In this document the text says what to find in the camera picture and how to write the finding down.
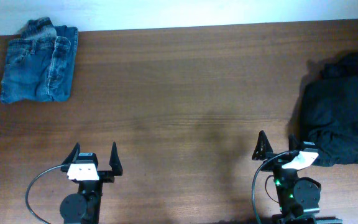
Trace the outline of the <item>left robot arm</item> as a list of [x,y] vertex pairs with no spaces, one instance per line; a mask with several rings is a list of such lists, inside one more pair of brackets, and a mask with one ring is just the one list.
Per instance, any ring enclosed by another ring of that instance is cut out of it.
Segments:
[[109,170],[98,170],[98,158],[93,152],[81,152],[80,145],[62,162],[60,169],[68,180],[78,184],[78,191],[66,196],[60,204],[60,215],[64,223],[96,224],[99,222],[103,185],[114,182],[123,174],[117,145],[114,142],[109,158]]

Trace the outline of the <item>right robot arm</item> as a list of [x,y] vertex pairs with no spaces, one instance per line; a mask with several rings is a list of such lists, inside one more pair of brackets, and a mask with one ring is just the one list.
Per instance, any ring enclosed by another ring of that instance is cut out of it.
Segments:
[[309,177],[299,177],[298,171],[311,166],[319,157],[319,147],[308,141],[299,142],[293,135],[288,137],[289,150],[274,153],[265,131],[261,130],[252,160],[261,161],[251,187],[251,200],[257,223],[262,220],[255,203],[255,184],[260,172],[271,172],[277,193],[280,213],[272,216],[278,224],[334,224],[343,220],[329,217],[317,218],[320,212],[321,184]]

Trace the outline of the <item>black jeans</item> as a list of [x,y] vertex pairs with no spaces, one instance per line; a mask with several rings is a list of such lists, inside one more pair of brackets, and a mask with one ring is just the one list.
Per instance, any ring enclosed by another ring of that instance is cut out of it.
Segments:
[[300,135],[320,149],[315,166],[358,164],[358,77],[308,84],[301,101]]

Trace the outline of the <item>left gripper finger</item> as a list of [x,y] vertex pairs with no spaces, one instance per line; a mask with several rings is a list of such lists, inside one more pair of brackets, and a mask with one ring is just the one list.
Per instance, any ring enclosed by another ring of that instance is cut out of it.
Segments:
[[62,162],[62,165],[71,164],[76,161],[76,158],[78,157],[80,153],[80,144],[77,142],[71,151],[69,155],[66,157],[66,159]]
[[113,172],[114,176],[123,175],[123,168],[119,159],[116,142],[113,142],[112,144],[109,165],[111,167],[111,171]]

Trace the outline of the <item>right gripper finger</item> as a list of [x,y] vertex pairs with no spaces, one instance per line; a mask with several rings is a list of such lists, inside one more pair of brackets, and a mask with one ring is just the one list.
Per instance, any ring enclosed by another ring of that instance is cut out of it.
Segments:
[[261,130],[258,135],[257,145],[252,155],[253,161],[264,161],[273,157],[273,149],[267,139],[265,131]]
[[300,150],[300,142],[297,140],[294,134],[290,134],[288,136],[288,145],[289,151],[299,151]]

